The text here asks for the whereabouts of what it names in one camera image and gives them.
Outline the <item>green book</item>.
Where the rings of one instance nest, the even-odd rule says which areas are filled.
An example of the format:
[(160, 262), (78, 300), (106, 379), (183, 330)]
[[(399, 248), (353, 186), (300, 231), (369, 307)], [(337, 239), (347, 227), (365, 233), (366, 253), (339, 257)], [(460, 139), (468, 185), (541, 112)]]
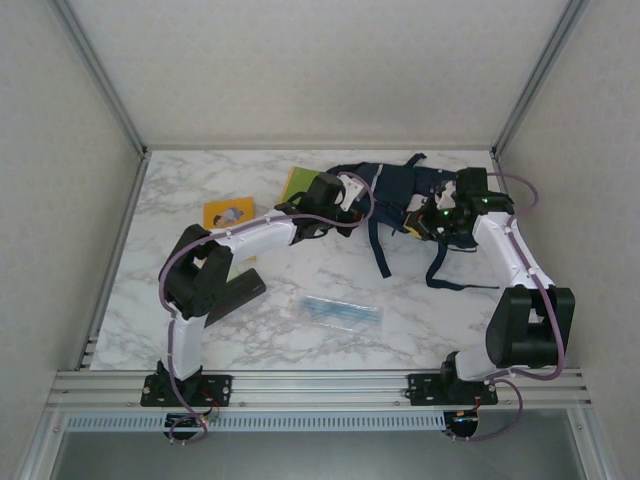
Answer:
[(284, 183), (279, 200), (276, 204), (288, 202), (295, 194), (307, 192), (313, 180), (320, 174), (320, 171), (294, 166), (289, 170), (288, 177)]

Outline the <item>navy blue backpack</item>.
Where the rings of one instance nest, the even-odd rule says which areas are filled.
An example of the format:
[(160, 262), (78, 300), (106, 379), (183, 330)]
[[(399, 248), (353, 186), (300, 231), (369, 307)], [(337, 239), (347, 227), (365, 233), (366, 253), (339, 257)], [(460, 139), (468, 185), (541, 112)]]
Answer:
[(384, 224), (401, 234), (406, 234), (408, 230), (404, 227), (404, 221), (412, 198), (418, 195), (431, 200), (448, 182), (456, 180), (454, 171), (420, 166), (418, 162), (425, 158), (424, 154), (417, 153), (403, 165), (361, 162), (338, 165), (328, 170), (334, 175), (354, 173), (371, 187), (375, 206), (371, 207), (369, 198), (364, 197), (355, 202), (354, 207), (363, 212), (373, 212), (367, 223), (368, 237), (384, 279), (391, 276), (391, 271), (379, 241), (378, 226)]

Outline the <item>orange book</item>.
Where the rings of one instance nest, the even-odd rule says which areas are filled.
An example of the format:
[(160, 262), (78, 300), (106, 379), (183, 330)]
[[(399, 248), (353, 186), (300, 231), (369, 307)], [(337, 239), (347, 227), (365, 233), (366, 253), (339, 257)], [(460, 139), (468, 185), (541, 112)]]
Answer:
[(254, 215), (252, 197), (208, 202), (203, 207), (203, 227), (208, 230), (233, 227), (253, 220)]

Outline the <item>clear bag of blue pens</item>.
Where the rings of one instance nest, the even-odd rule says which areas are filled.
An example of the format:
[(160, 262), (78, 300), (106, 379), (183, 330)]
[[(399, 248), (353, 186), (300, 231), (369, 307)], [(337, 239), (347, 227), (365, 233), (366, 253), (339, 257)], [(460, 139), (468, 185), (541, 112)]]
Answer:
[(377, 337), (382, 332), (380, 307), (306, 295), (297, 304), (298, 318), (316, 327)]

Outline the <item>aluminium frame post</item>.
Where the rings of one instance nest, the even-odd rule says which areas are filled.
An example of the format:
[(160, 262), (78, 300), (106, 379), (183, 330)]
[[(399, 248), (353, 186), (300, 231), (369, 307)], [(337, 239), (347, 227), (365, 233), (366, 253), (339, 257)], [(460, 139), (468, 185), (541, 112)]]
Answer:
[(96, 86), (116, 123), (139, 158), (146, 157), (148, 148), (118, 95), (103, 62), (94, 48), (69, 0), (46, 0), (61, 27), (76, 50), (92, 82)]
[(505, 153), (516, 135), (589, 3), (590, 0), (566, 1), (520, 95), (492, 146), (492, 155), (496, 161)]

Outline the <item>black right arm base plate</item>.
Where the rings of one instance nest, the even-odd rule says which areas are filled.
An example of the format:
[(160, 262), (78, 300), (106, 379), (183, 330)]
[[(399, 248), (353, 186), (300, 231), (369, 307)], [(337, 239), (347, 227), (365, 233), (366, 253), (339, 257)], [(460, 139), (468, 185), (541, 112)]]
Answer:
[(496, 405), (496, 390), (483, 382), (467, 382), (457, 378), (445, 380), (441, 374), (409, 374), (405, 397), (412, 406), (461, 406)]

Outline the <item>aluminium mounting rail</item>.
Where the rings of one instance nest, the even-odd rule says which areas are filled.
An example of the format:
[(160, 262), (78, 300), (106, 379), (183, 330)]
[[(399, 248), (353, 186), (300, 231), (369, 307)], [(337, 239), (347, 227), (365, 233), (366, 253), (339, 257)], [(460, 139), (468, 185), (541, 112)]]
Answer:
[[(140, 411), (147, 371), (69, 371), (56, 375), (47, 411)], [(231, 371), (228, 411), (407, 410), (407, 370)], [(591, 397), (578, 369), (553, 381), (515, 377), (531, 409), (590, 408)]]

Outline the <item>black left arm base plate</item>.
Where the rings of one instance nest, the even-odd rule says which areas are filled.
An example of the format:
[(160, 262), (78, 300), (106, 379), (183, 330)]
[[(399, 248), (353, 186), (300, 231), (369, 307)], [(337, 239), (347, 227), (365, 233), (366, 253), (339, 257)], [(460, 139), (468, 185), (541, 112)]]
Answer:
[[(175, 380), (175, 385), (191, 407), (227, 407), (230, 401), (233, 377), (196, 373), (186, 380)], [(181, 407), (169, 374), (154, 373), (145, 378), (140, 399), (142, 407)]]

